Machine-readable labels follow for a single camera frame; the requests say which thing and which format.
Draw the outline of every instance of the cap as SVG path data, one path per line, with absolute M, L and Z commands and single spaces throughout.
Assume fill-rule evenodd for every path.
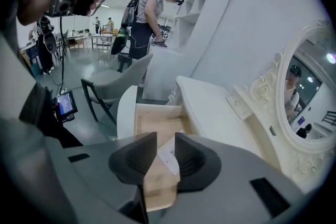
M 301 78 L 301 68 L 297 65 L 293 65 L 290 67 L 289 72 L 291 72 L 294 76 Z

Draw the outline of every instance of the gray t-shirt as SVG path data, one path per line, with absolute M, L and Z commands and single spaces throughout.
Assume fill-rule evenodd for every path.
M 148 0 L 140 0 L 138 5 L 138 15 L 137 15 L 137 23 L 145 24 L 147 23 L 146 17 L 145 17 L 145 6 L 147 4 Z M 163 0 L 156 0 L 157 5 L 155 9 L 155 15 L 158 18 L 159 15 L 163 12 Z

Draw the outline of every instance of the hand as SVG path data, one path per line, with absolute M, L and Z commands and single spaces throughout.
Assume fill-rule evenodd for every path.
M 162 37 L 162 34 L 159 34 L 159 35 L 156 36 L 156 42 L 157 43 L 164 43 L 165 42 L 165 40 Z

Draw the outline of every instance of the railing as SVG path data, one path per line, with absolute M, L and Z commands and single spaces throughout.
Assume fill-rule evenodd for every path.
M 336 112 L 335 111 L 327 111 L 327 114 L 323 118 L 322 121 L 328 122 L 331 126 L 336 125 Z

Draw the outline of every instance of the paper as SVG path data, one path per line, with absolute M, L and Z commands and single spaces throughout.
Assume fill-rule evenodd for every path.
M 157 150 L 157 154 L 169 170 L 177 175 L 180 172 L 179 163 L 175 158 L 175 136 Z

